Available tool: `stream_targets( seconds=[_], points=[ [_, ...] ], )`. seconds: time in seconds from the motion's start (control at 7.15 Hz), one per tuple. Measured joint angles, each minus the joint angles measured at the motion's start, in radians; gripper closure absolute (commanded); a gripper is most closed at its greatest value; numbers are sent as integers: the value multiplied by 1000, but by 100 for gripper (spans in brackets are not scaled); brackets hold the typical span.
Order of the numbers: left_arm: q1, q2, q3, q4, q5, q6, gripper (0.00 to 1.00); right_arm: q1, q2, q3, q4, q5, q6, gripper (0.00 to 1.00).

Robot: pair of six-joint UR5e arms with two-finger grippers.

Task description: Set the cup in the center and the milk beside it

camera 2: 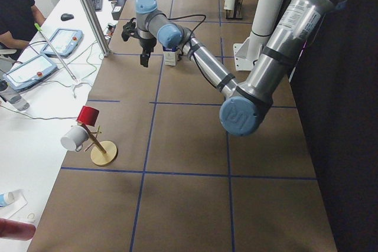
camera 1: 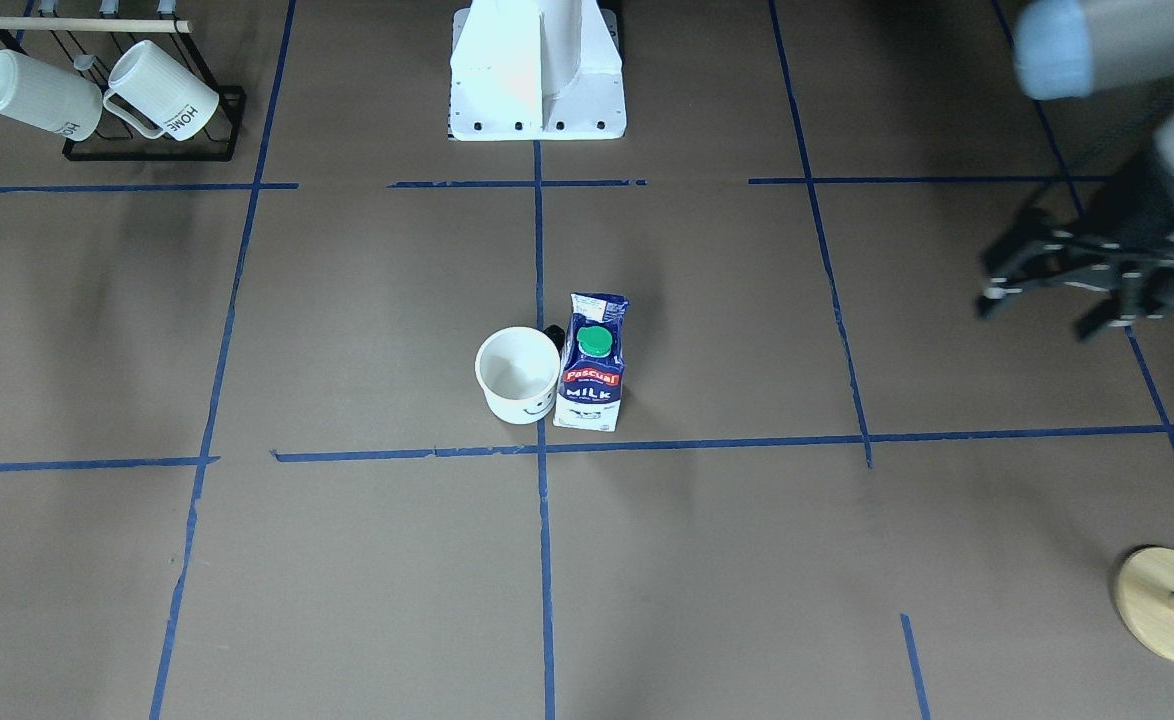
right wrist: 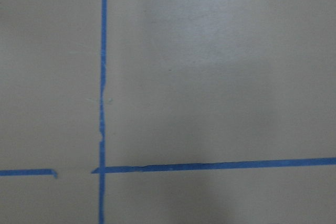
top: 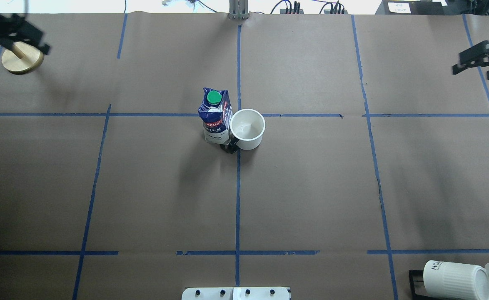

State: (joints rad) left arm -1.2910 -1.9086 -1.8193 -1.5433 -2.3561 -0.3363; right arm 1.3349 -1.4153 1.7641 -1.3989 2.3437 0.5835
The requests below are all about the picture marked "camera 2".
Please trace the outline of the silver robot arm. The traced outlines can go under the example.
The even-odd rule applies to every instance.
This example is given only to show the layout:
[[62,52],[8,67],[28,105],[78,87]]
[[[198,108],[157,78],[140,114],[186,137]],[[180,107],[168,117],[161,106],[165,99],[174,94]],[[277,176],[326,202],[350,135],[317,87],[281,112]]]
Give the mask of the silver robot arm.
[[142,52],[140,64],[148,67],[154,47],[160,43],[165,48],[178,48],[195,63],[206,80],[226,99],[232,97],[238,85],[235,76],[196,39],[194,32],[173,23],[158,9],[157,0],[136,0],[136,17],[123,26],[122,39],[139,40]]
[[262,123],[283,76],[297,62],[319,20],[345,0],[291,0],[247,79],[220,108],[220,122],[231,134],[246,136]]

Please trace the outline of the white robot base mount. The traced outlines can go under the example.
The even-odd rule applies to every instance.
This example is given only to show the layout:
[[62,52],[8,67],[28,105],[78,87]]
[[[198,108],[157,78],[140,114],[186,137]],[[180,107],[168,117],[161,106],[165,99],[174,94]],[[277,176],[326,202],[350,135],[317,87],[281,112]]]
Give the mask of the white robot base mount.
[[258,0],[250,35],[241,44],[233,44],[237,71],[250,71],[269,41],[284,0]]

